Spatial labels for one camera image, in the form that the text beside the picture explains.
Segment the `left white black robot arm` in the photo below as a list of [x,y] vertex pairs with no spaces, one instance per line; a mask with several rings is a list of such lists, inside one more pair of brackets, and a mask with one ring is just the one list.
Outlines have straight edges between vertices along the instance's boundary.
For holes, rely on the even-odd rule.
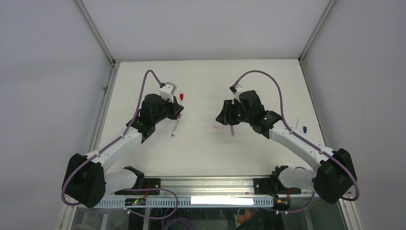
[[117,172],[109,169],[122,157],[133,152],[156,130],[156,124],[165,119],[176,120],[184,107],[176,96],[162,97],[148,94],[126,123],[122,132],[109,144],[85,155],[74,154],[68,162],[62,184],[61,197],[66,205],[69,196],[88,208],[95,207],[105,195],[128,190],[137,195],[145,188],[144,173],[132,166]]

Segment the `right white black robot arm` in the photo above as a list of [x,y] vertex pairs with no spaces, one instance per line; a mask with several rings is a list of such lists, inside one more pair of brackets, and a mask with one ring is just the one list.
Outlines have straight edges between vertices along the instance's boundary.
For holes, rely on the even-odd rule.
[[276,167],[270,175],[273,193],[300,188],[314,191],[324,201],[334,204],[357,181],[349,152],[343,148],[334,150],[301,136],[285,125],[281,115],[266,110],[254,90],[238,92],[234,99],[225,100],[215,120],[230,126],[247,123],[256,133],[283,145],[311,167],[309,170],[286,165]]

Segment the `pink purple pen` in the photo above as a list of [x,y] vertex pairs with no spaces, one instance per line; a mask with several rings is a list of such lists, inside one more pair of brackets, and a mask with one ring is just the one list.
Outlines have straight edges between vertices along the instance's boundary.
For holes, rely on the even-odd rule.
[[235,136],[234,126],[230,126],[230,130],[231,130],[231,135],[234,137]]

